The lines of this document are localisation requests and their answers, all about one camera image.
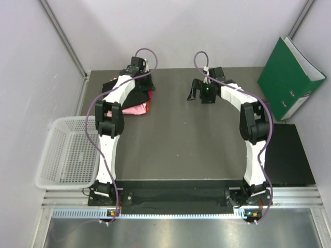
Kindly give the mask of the black printed t shirt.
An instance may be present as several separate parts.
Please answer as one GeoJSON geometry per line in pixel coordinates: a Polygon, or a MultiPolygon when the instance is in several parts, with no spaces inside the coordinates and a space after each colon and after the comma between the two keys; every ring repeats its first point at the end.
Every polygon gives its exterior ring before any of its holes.
{"type": "MultiPolygon", "coordinates": [[[[106,82],[102,86],[102,93],[113,89],[117,83],[117,78],[112,78],[109,82],[106,82]]],[[[127,109],[132,106],[136,106],[142,103],[147,103],[152,99],[152,90],[141,90],[139,87],[135,87],[127,96],[126,100],[122,104],[122,109],[127,109]]]]}

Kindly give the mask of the pink t shirt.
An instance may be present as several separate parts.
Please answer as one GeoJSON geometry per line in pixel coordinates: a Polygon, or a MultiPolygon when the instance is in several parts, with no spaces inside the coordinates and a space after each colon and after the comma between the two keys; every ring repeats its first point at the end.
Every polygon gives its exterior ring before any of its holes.
{"type": "Polygon", "coordinates": [[[127,115],[143,115],[147,112],[147,103],[142,103],[123,110],[123,114],[127,115]]]}

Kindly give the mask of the red t shirt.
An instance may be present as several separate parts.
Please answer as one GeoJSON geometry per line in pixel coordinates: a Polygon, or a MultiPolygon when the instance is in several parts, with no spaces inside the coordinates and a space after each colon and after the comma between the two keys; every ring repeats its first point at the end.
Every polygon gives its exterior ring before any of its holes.
{"type": "Polygon", "coordinates": [[[107,103],[119,103],[127,112],[133,112],[137,115],[138,112],[146,112],[147,103],[152,99],[152,91],[154,91],[153,83],[146,78],[132,79],[129,76],[120,76],[111,79],[103,84],[102,92],[106,93],[104,100],[107,103]]]}

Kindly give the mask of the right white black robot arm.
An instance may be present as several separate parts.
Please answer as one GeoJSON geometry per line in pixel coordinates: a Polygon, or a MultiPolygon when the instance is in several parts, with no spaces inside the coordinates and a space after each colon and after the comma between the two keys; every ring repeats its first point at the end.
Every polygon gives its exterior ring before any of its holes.
{"type": "Polygon", "coordinates": [[[246,144],[246,170],[243,185],[237,191],[230,191],[227,198],[229,205],[241,207],[252,205],[266,193],[265,151],[270,122],[264,105],[254,96],[243,92],[233,80],[226,80],[221,67],[202,69],[203,80],[194,79],[187,98],[201,103],[215,103],[216,97],[229,102],[239,111],[239,132],[246,144]]]}

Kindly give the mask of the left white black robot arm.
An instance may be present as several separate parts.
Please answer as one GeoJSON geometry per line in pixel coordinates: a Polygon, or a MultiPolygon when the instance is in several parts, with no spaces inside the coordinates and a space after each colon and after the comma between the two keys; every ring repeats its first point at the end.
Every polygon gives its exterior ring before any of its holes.
{"type": "Polygon", "coordinates": [[[106,205],[117,200],[113,181],[116,179],[116,149],[124,130],[124,115],[145,114],[154,90],[147,59],[132,57],[117,78],[103,85],[105,96],[95,104],[95,123],[102,154],[93,196],[98,196],[106,205]]]}

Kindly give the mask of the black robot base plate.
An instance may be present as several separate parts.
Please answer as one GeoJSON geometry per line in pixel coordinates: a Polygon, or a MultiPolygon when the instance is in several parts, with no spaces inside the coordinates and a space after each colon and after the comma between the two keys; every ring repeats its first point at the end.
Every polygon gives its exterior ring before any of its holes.
{"type": "Polygon", "coordinates": [[[234,208],[266,207],[272,200],[268,184],[256,193],[242,179],[117,180],[116,186],[91,186],[90,207],[119,206],[122,214],[225,214],[234,208]]]}

